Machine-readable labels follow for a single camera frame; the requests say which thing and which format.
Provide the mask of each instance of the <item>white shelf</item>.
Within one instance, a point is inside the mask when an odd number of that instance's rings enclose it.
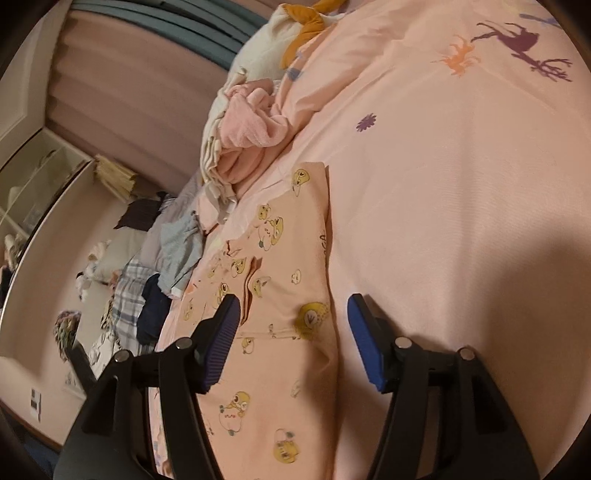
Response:
[[[47,255],[48,239],[65,229],[78,199],[94,182],[94,163],[44,128],[0,170],[0,248],[8,234],[28,239],[0,316],[0,356],[14,357],[19,319],[34,297],[36,272]],[[15,183],[22,190],[6,209],[7,188]]]

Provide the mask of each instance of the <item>pink duvet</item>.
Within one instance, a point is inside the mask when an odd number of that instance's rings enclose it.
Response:
[[[278,102],[302,130],[194,275],[294,164],[327,165],[334,478],[366,477],[389,402],[348,327],[355,292],[427,348],[472,345],[547,473],[591,411],[591,74],[568,37],[534,1],[374,0],[313,41]]]

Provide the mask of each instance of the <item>black clamp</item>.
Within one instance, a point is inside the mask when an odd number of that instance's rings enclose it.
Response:
[[[369,480],[415,480],[427,417],[428,388],[439,387],[434,471],[421,480],[539,480],[530,448],[509,405],[473,350],[424,350],[396,338],[363,297],[348,316],[369,381],[393,393]]]

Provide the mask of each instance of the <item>stuffed animal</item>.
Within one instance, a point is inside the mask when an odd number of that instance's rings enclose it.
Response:
[[[105,256],[107,247],[111,240],[106,242],[99,242],[90,249],[88,254],[88,264],[83,271],[76,275],[76,291],[81,302],[85,302],[88,296],[88,289],[92,285],[92,280],[95,279],[95,270],[101,259]]]

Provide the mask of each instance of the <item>yellow cartoon character print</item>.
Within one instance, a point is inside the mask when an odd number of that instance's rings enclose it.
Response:
[[[295,332],[304,340],[312,340],[324,320],[328,318],[329,308],[319,301],[306,303],[295,321]]]
[[[215,258],[208,266],[207,277],[212,278],[217,271],[217,268],[220,266],[220,259]]]
[[[242,272],[244,272],[244,267],[246,266],[246,258],[241,258],[239,260],[234,260],[232,262],[232,266],[230,268],[232,272],[232,277],[236,278]]]
[[[262,288],[267,285],[270,279],[271,277],[259,277],[252,282],[251,290],[260,299],[262,298]]]
[[[223,298],[229,293],[230,293],[230,287],[228,287],[228,284],[221,282],[220,286],[217,288],[217,292],[216,292],[216,301],[217,301],[218,307],[222,303]]]
[[[273,456],[281,463],[293,463],[300,449],[294,442],[294,434],[279,429],[275,432]]]
[[[226,405],[220,405],[220,424],[230,436],[234,436],[242,427],[242,418],[246,415],[246,409],[251,402],[251,396],[246,392],[236,392],[232,401]]]
[[[269,207],[269,204],[265,204],[265,205],[260,205],[259,209],[258,209],[258,219],[259,220],[266,220],[267,217],[269,216],[269,212],[271,211],[271,207]]]
[[[307,181],[310,181],[310,174],[303,168],[296,170],[291,176],[291,189],[294,191],[296,197],[300,195],[300,188]]]
[[[291,282],[294,285],[297,285],[299,282],[301,282],[301,271],[299,268],[291,276]]]
[[[242,353],[250,355],[255,350],[255,339],[246,337],[242,339]]]
[[[290,396],[291,398],[296,398],[301,391],[301,382],[296,380],[293,386],[291,387]]]
[[[272,245],[276,245],[281,235],[283,234],[283,218],[277,217],[265,222],[258,228],[259,247],[265,252],[268,251]]]
[[[185,308],[185,311],[183,313],[183,320],[185,322],[188,322],[189,318],[191,318],[192,313],[193,313],[193,299],[189,299],[189,303],[187,304],[187,307]]]

